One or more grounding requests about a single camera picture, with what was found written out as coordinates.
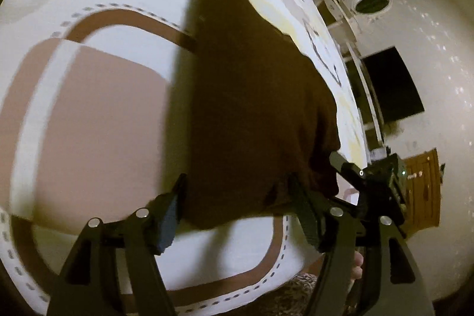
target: brown cloth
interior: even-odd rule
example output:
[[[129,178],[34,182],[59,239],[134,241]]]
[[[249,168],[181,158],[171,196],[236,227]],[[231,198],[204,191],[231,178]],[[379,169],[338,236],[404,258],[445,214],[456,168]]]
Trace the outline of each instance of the brown cloth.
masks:
[[[311,60],[248,0],[202,0],[184,217],[199,228],[290,201],[286,177],[338,193],[336,103]]]

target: dashed stitching line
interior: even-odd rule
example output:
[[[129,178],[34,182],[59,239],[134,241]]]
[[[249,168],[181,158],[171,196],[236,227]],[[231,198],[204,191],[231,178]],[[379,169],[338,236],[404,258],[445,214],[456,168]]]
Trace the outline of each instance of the dashed stitching line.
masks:
[[[0,223],[2,224],[5,224],[6,223],[6,217],[5,217],[5,213],[0,213]],[[2,237],[4,239],[5,242],[9,242],[9,235],[6,231],[2,231]],[[8,257],[9,259],[11,260],[14,260],[15,259],[15,253],[13,252],[13,250],[11,249],[7,249],[7,254],[8,254]],[[17,275],[19,276],[23,276],[24,275],[24,272],[20,269],[20,267],[15,267],[15,272]],[[25,283],[25,286],[30,290],[30,291],[35,291],[35,287],[33,285],[31,285],[30,283],[26,282]],[[42,294],[39,294],[39,298],[44,301],[45,303],[47,303],[49,301],[49,299],[47,298],[47,296],[45,295],[42,295]]]
[[[286,220],[286,223],[288,223],[288,216],[285,217],[285,220]],[[283,244],[283,250],[286,250],[286,244]],[[280,260],[282,260],[284,257],[285,257],[285,254],[282,254]],[[280,267],[280,264],[278,263],[278,265],[275,267],[275,270],[278,269],[279,267]],[[274,274],[275,274],[275,272],[272,272],[272,273],[270,274],[270,277],[273,277]],[[247,293],[250,293],[251,291],[255,291],[255,290],[259,289],[260,286],[261,286],[262,284],[265,284],[267,281],[268,281],[268,279],[264,279],[261,284],[255,286],[252,290],[247,289],[247,290],[244,291],[243,293],[238,293],[238,294],[234,295],[234,296],[231,297],[231,298],[225,298],[223,301],[230,301],[230,300],[232,300],[232,299],[238,298],[240,295],[246,295]],[[217,305],[217,304],[220,304],[220,303],[221,303],[220,301],[214,301],[214,302],[211,303],[209,306]],[[208,305],[203,304],[203,305],[201,305],[201,306],[199,306],[199,307],[196,307],[196,308],[187,309],[187,310],[185,310],[184,312],[185,312],[185,313],[190,313],[190,312],[193,312],[193,311],[196,310],[196,309],[203,309],[203,308],[207,308],[207,307],[208,307]]]
[[[3,213],[0,213],[0,222],[1,222],[2,224],[5,223],[5,215],[4,215]],[[6,239],[8,238],[8,236],[6,236],[6,232],[2,232],[2,234],[3,234],[3,238],[6,240]],[[286,250],[286,244],[283,245],[283,250]],[[13,251],[12,251],[11,249],[8,249],[7,252],[8,252],[8,256],[9,256],[10,259],[14,259],[14,258],[15,258],[15,257],[14,257],[14,254],[13,254]],[[282,254],[280,259],[283,259],[284,257],[285,257],[285,254]],[[22,275],[23,275],[23,272],[22,272],[22,271],[20,270],[20,268],[18,268],[18,267],[15,267],[15,272],[16,272],[19,276],[22,276]],[[275,272],[272,272],[272,273],[270,274],[270,277],[273,277],[274,274],[275,274]],[[268,279],[264,279],[264,280],[262,281],[262,284],[265,284],[267,281],[268,281]],[[27,288],[30,289],[31,291],[34,291],[34,290],[35,290],[35,288],[34,288],[30,283],[26,283],[26,286],[27,286]],[[260,285],[257,285],[257,286],[255,286],[255,287],[253,288],[253,290],[256,291],[256,290],[259,289],[259,288],[260,288]],[[248,293],[250,293],[250,290],[249,290],[249,289],[247,289],[246,291],[244,291],[242,294],[238,293],[238,294],[235,294],[235,295],[234,295],[233,297],[231,297],[231,298],[225,298],[224,301],[230,301],[231,299],[236,299],[236,298],[238,298],[240,295],[246,295],[246,294],[248,294]],[[42,301],[44,301],[45,303],[47,303],[47,302],[49,301],[48,298],[47,298],[46,296],[44,296],[44,295],[39,295],[39,298],[40,298]],[[212,306],[212,305],[217,305],[217,304],[220,304],[220,301],[214,301],[214,302],[211,303],[210,305]],[[198,308],[189,308],[189,309],[187,309],[187,310],[185,311],[185,313],[190,313],[190,312],[193,312],[195,309],[204,309],[204,308],[207,308],[207,307],[208,307],[207,304],[203,304],[203,305],[200,305]]]
[[[144,13],[144,14],[146,14],[146,15],[148,15],[148,16],[153,17],[153,18],[159,19],[161,22],[165,22],[165,23],[171,24],[174,28],[180,30],[182,33],[187,34],[187,35],[190,35],[189,30],[187,30],[187,29],[182,29],[181,26],[179,26],[179,24],[173,23],[173,22],[169,22],[167,19],[165,19],[165,18],[163,18],[163,17],[159,17],[158,15],[154,14],[153,12],[149,12],[149,11],[147,11],[147,10],[144,10],[144,9],[140,8],[140,7],[133,7],[132,5],[129,5],[129,4],[122,4],[122,5],[120,5],[120,4],[118,4],[118,3],[109,3],[108,5],[109,5],[110,7],[125,7],[126,9],[134,9],[134,10],[136,10],[136,11],[138,11],[138,12],[141,12],[141,13]],[[105,9],[105,8],[107,7],[107,5],[106,5],[106,4],[102,4],[102,3],[97,3],[97,4],[95,5],[95,7],[98,7],[99,9],[103,10],[103,9]],[[83,11],[88,11],[88,12],[90,12],[90,11],[93,11],[93,10],[94,10],[94,7],[84,7],[82,10],[83,10]],[[79,17],[81,17],[81,16],[82,16],[82,14],[81,14],[80,12],[75,12],[75,13],[73,13],[73,14],[71,15],[71,18],[79,18]],[[59,26],[60,26],[60,27],[68,27],[68,26],[70,26],[72,23],[73,23],[73,22],[71,22],[71,21],[63,21],[63,22],[61,22],[61,24],[60,24]],[[61,37],[61,35],[62,35],[62,32],[61,32],[61,31],[55,31],[54,33],[51,34],[51,37],[52,37],[52,38],[59,38],[59,37]]]

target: metal screw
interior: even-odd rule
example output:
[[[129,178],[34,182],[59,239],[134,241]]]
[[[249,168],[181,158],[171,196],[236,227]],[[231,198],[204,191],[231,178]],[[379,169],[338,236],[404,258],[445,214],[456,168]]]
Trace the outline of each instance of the metal screw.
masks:
[[[382,217],[380,217],[380,222],[384,225],[391,225],[392,224],[392,219],[388,216],[382,216]]]
[[[148,216],[149,213],[150,212],[146,208],[140,208],[135,212],[138,218],[145,218]]]
[[[344,214],[344,211],[341,208],[337,207],[337,206],[333,206],[329,212],[334,217],[341,217]]]
[[[89,222],[87,223],[87,225],[90,227],[90,228],[97,228],[100,224],[100,219],[98,218],[91,218],[89,220]]]

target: white trim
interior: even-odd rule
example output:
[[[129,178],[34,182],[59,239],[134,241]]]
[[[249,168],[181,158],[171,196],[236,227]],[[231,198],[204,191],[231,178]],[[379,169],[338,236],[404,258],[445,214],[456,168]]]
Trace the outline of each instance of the white trim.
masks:
[[[362,131],[363,131],[363,146],[364,148],[366,149],[366,159],[368,162],[371,161],[371,158],[370,158],[370,150],[369,150],[369,145],[367,143],[367,135],[366,135],[366,132],[365,130],[363,129],[363,119],[362,119],[362,112],[359,108],[357,108],[357,112],[359,113],[359,122],[360,122],[360,126],[362,128]]]
[[[372,97],[370,95],[369,86],[367,85],[366,79],[363,76],[361,61],[360,61],[359,57],[356,55],[356,53],[354,52],[354,50],[352,49],[349,42],[347,43],[347,45],[348,45],[349,52],[351,53],[352,59],[354,61],[355,68],[357,69],[357,74],[359,74],[363,90],[366,94],[367,101],[369,103],[370,114],[372,115],[372,120],[374,122],[374,129],[375,129],[375,133],[377,135],[377,142],[379,143],[380,146],[383,146],[382,132],[380,130],[380,125],[379,125],[379,121],[377,119],[377,114],[375,112],[374,102],[372,101]]]
[[[36,85],[23,120],[10,180],[10,212],[32,220],[35,181],[49,116],[81,45],[63,40]]]

